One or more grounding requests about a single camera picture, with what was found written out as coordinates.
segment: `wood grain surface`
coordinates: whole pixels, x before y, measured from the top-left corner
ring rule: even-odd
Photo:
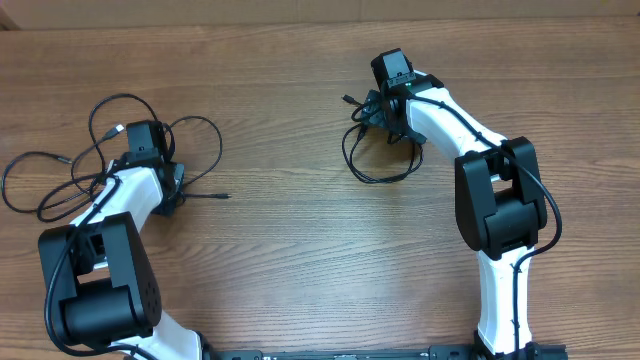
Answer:
[[[142,231],[174,318],[223,350],[468,343],[478,269],[455,223],[452,166],[427,145],[405,181],[364,185],[340,151],[353,110],[340,97],[364,97],[371,59],[401,47],[477,119],[536,146],[565,231],[533,262],[534,338],[576,359],[640,358],[639,34],[633,17],[3,32],[0,164],[28,150],[76,155],[90,144],[89,111],[113,93],[143,97],[166,122],[207,116],[224,154],[191,190],[232,199],[191,199]],[[148,117],[122,100],[96,132]],[[206,124],[176,137],[189,176],[215,158]],[[384,137],[365,139],[363,170],[406,166],[408,148]],[[104,150],[116,158],[125,146],[122,136]],[[35,206],[68,172],[25,161],[9,197]],[[43,224],[4,205],[0,219],[0,358],[66,358],[43,325],[37,239],[71,219]]]

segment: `black joint housing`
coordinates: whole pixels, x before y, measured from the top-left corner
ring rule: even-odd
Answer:
[[[533,145],[524,137],[503,142],[502,149],[540,180]],[[472,250],[492,260],[538,242],[547,224],[544,195],[536,184],[496,150],[470,151],[455,159],[456,222]],[[492,176],[511,180],[511,188],[494,193]]]
[[[73,231],[78,230],[66,225],[40,235],[38,249],[47,287]],[[78,245],[66,255],[52,295],[58,337],[70,346],[104,347],[119,339],[152,335],[162,314],[160,291],[131,213],[108,216],[80,231]],[[105,258],[110,277],[80,284],[77,277]],[[72,264],[83,264],[82,269]]]

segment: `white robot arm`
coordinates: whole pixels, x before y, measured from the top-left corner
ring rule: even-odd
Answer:
[[[495,133],[464,111],[455,103],[449,91],[442,87],[432,87],[416,94],[420,98],[443,101],[456,109],[477,131],[495,145],[500,145],[506,137]],[[406,105],[407,122],[413,131],[423,134],[453,164],[454,160],[470,151],[481,153],[489,146],[464,127],[449,111],[419,100],[408,100]],[[492,181],[499,176],[493,175]],[[515,351],[513,327],[513,266],[527,252],[525,246],[502,254],[500,260],[492,260],[480,251],[477,253],[480,266],[480,292],[482,312],[478,323],[478,335],[486,347],[495,355],[509,354]],[[518,288],[518,318],[520,323],[520,349],[532,340],[527,322],[527,277],[530,259],[521,266]]]
[[[94,206],[71,226],[45,231],[38,242],[47,285],[57,254],[64,244],[76,243],[56,279],[51,310],[55,334],[50,336],[64,344],[59,347],[108,346],[135,359],[211,359],[204,337],[162,310],[138,235],[152,212],[173,212],[184,167],[167,161],[170,155],[160,123],[129,124],[127,132],[130,152],[120,162],[111,162],[111,175]],[[71,236],[73,231],[79,234]],[[109,267],[109,278],[85,284],[76,280],[104,267]]]

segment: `black bracket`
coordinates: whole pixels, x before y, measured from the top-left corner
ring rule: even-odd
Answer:
[[[38,249],[47,287],[74,226],[46,230]],[[80,230],[53,292],[53,326],[67,345],[104,347],[132,336],[146,337],[160,321],[156,278],[131,213],[106,217]],[[78,276],[109,259],[110,277],[80,284]]]
[[[524,137],[502,143],[520,165],[540,180],[533,145]],[[495,149],[471,151],[455,159],[456,222],[472,250],[499,260],[502,254],[538,242],[547,224],[542,191]],[[511,188],[494,193],[492,176],[511,180]]]
[[[163,199],[152,214],[171,216],[178,202],[178,191],[184,181],[184,165],[172,162],[175,152],[173,137],[167,146],[165,126],[159,121],[138,121],[127,124],[129,151],[123,168],[153,168],[162,186]]]
[[[371,69],[378,84],[378,90],[370,90],[367,102],[374,101],[371,106],[362,110],[365,120],[361,122],[367,126],[376,126],[393,135],[404,136],[419,144],[424,144],[427,138],[411,129],[406,114],[406,99],[413,94],[444,84],[435,76],[418,74],[413,70],[409,59],[402,50],[395,49],[380,54],[371,61]],[[371,117],[367,114],[377,113]]]

